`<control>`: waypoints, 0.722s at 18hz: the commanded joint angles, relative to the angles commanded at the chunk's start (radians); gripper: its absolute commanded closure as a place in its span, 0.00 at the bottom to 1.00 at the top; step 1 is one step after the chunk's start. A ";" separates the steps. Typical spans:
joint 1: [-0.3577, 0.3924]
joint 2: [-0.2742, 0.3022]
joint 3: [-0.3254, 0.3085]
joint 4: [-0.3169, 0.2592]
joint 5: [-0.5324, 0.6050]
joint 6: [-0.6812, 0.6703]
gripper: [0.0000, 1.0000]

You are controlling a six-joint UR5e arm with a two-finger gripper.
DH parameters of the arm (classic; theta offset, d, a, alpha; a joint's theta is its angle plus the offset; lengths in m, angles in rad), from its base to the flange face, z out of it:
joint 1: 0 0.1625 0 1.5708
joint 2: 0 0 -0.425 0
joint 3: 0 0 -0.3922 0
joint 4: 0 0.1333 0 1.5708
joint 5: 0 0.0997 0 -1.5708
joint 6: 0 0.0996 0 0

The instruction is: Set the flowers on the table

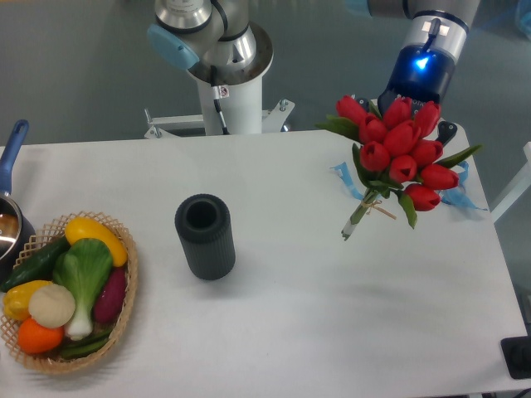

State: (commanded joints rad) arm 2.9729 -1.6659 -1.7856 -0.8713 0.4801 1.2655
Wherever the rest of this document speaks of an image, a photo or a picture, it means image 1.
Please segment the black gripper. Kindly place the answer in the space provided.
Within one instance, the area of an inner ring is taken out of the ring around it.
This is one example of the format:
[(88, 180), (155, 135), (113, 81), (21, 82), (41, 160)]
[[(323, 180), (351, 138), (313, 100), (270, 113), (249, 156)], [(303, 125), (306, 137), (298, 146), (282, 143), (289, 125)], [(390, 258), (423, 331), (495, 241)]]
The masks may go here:
[[(414, 104), (433, 101), (441, 104), (455, 71), (454, 60), (440, 51), (423, 51), (422, 46), (405, 46), (398, 54), (396, 64), (386, 89), (378, 96), (378, 109), (386, 113), (392, 102), (401, 97), (410, 98)], [(353, 98), (366, 112), (370, 101)], [(457, 125), (441, 121), (437, 125), (436, 141), (447, 145), (456, 135)]]

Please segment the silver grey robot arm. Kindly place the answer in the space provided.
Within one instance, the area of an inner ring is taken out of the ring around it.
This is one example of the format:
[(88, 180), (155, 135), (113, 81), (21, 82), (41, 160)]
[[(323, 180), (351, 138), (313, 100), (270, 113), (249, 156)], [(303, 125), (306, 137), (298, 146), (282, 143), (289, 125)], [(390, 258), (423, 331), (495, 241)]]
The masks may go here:
[[(370, 17), (406, 18), (411, 28), (378, 107), (400, 96), (415, 106), (440, 103), (480, 8), (478, 1), (348, 1)], [(249, 18), (246, 1), (157, 1), (147, 31), (152, 48), (196, 82), (209, 135), (276, 131), (262, 108), (262, 79), (274, 52), (268, 34)]]

